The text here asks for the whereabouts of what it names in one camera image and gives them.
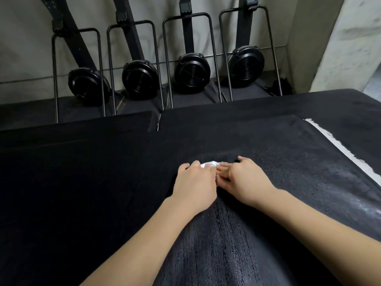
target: white cloth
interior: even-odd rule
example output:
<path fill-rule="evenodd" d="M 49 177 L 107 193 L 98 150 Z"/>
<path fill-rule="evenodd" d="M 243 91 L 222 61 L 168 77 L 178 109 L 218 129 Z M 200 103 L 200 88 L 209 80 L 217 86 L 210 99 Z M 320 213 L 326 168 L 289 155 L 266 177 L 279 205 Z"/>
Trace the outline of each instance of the white cloth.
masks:
<path fill-rule="evenodd" d="M 217 165 L 219 165 L 220 163 L 222 162 L 215 162 L 215 161 L 212 161 L 212 162 L 205 162 L 201 165 L 202 168 L 204 168 L 206 165 L 211 165 L 212 167 L 216 167 Z"/>

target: person's left hand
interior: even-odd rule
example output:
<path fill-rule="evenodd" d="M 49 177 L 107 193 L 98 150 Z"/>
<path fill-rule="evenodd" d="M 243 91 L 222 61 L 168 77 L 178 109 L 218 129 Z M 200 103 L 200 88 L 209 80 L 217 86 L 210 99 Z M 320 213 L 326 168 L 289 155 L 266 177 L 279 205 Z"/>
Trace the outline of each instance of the person's left hand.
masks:
<path fill-rule="evenodd" d="M 202 168 L 198 160 L 179 167 L 172 198 L 183 203 L 193 216 L 206 210 L 217 198 L 216 167 Z"/>

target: rowing machine flywheel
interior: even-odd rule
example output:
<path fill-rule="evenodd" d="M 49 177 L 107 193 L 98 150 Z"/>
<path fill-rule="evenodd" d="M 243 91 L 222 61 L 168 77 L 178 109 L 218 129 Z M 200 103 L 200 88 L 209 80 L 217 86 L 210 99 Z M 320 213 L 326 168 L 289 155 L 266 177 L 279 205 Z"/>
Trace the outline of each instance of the rowing machine flywheel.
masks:
<path fill-rule="evenodd" d="M 256 46 L 242 46 L 233 51 L 229 71 L 233 87 L 249 86 L 257 80 L 264 68 L 263 54 Z"/>
<path fill-rule="evenodd" d="M 156 68 L 149 62 L 134 60 L 123 67 L 121 75 L 129 98 L 148 100 L 157 96 L 159 77 Z"/>
<path fill-rule="evenodd" d="M 90 68 L 78 68 L 69 72 L 69 88 L 71 92 L 86 105 L 101 105 L 102 104 L 102 88 L 104 101 L 107 102 L 111 96 L 109 82 L 98 71 Z"/>
<path fill-rule="evenodd" d="M 198 93 L 210 82 L 209 63 L 202 54 L 187 53 L 179 58 L 174 79 L 180 93 Z"/>

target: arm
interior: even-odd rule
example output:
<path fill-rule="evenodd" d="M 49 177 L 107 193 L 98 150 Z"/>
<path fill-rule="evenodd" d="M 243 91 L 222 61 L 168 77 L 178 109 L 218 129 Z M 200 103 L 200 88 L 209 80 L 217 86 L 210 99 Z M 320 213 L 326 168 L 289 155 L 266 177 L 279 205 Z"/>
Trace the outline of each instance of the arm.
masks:
<path fill-rule="evenodd" d="M 217 184 L 271 217 L 305 245 L 344 285 L 379 285 L 381 243 L 275 188 L 251 159 L 222 163 Z"/>
<path fill-rule="evenodd" d="M 152 285 L 180 232 L 217 198 L 215 176 L 216 168 L 198 161 L 181 165 L 172 196 L 81 286 Z"/>

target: white torn strip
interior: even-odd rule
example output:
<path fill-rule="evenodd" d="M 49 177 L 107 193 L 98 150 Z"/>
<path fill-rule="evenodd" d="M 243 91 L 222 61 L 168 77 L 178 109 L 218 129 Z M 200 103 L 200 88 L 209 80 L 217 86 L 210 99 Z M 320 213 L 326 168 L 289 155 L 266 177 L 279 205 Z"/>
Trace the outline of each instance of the white torn strip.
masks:
<path fill-rule="evenodd" d="M 347 158 L 349 158 L 353 163 L 355 163 L 360 169 L 364 171 L 372 180 L 378 183 L 381 186 L 381 176 L 374 172 L 374 170 L 363 160 L 358 159 L 351 153 L 344 145 L 341 144 L 340 141 L 335 139 L 333 135 L 322 129 L 319 124 L 315 123 L 312 119 L 307 118 L 305 121 L 311 123 L 318 131 L 320 131 L 334 146 L 336 146 Z"/>
<path fill-rule="evenodd" d="M 205 162 L 201 165 L 202 168 L 204 168 L 206 165 L 210 165 L 211 167 L 216 167 L 217 165 L 219 165 L 221 162 L 215 162 L 215 161 L 212 161 L 212 162 Z"/>

